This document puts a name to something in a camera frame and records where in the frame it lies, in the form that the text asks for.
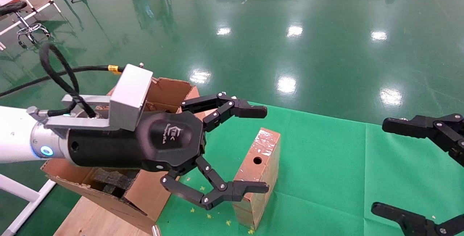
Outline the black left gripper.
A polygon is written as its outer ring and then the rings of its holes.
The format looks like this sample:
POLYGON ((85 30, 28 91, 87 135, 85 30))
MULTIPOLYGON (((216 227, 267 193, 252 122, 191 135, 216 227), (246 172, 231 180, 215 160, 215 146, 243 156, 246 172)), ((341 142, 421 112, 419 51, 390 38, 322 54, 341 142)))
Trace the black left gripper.
POLYGON ((190 112, 144 112, 134 131, 70 130, 69 154, 83 167, 187 173, 204 153, 203 128, 190 112))

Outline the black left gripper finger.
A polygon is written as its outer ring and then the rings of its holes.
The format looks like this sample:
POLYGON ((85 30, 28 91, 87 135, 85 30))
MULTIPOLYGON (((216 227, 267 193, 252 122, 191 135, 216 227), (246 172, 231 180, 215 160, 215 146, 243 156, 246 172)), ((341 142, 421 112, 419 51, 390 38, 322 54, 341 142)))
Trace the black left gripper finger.
POLYGON ((161 185, 171 194, 206 210, 211 210, 222 202, 240 202, 246 193, 268 193, 270 188, 265 182, 225 182, 202 156, 196 158, 194 166, 200 170, 210 185, 213 186, 213 190, 209 193, 204 194, 177 181, 177 175, 173 170, 170 170, 161 178, 161 185))
POLYGON ((193 114, 213 110, 203 118, 204 132, 214 130, 232 116, 263 119, 268 114, 265 106, 251 105, 244 99, 231 98, 223 92, 184 100, 181 110, 193 114))

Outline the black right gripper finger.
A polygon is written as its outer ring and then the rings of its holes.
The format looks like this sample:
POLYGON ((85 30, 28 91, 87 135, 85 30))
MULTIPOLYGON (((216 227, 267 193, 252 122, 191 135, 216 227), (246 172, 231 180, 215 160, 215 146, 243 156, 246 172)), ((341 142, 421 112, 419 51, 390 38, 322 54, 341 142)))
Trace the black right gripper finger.
POLYGON ((461 114, 438 118, 416 115, 410 120, 386 118, 382 129, 402 136, 428 138, 459 165, 464 165, 464 122, 461 114))
POLYGON ((464 231, 463 214, 436 224, 425 216, 380 202, 372 204, 372 213, 398 223, 405 236, 455 236, 464 231))

